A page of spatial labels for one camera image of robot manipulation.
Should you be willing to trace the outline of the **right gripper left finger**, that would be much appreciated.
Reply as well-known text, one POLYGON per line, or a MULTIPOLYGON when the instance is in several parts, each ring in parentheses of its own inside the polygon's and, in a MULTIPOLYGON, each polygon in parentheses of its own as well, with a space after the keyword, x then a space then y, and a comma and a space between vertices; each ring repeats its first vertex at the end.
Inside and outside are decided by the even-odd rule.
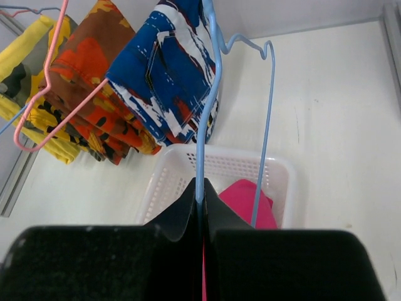
POLYGON ((195 184, 142 226, 35 226, 1 267, 2 300, 196 300, 195 184))

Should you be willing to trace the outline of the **blue white patterned trousers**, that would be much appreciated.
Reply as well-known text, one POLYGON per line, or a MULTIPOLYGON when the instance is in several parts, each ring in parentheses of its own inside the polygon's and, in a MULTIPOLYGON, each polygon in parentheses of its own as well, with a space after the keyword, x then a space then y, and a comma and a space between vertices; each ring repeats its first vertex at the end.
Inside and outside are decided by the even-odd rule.
POLYGON ((106 78, 162 146, 191 144, 216 65, 201 1, 160 1, 106 78))

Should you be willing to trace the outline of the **pink trousers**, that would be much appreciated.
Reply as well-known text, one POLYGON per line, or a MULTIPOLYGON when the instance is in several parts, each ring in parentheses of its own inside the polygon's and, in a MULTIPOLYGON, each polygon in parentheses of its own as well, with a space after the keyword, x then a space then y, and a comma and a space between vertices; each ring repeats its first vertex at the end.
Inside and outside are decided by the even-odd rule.
MULTIPOLYGON (((255 183, 240 179, 227 187, 219 194, 221 201, 231 208, 241 219, 251 224, 253 217, 254 197, 257 186, 255 183)), ((261 191, 259 196, 258 209, 256 213, 256 225, 258 230, 276 230, 278 225, 273 214, 273 200, 261 191)), ((203 252, 202 266, 202 300, 211 300, 207 296, 208 280, 212 279, 212 275, 207 271, 207 264, 212 263, 206 259, 206 248, 203 252)))

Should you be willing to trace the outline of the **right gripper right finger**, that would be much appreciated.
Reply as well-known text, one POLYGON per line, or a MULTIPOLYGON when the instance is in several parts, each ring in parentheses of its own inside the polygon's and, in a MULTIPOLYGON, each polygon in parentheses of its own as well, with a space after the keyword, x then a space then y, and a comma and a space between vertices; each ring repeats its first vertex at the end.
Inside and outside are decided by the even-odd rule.
POLYGON ((337 230, 257 230, 204 183, 208 300, 384 300, 369 255, 337 230))

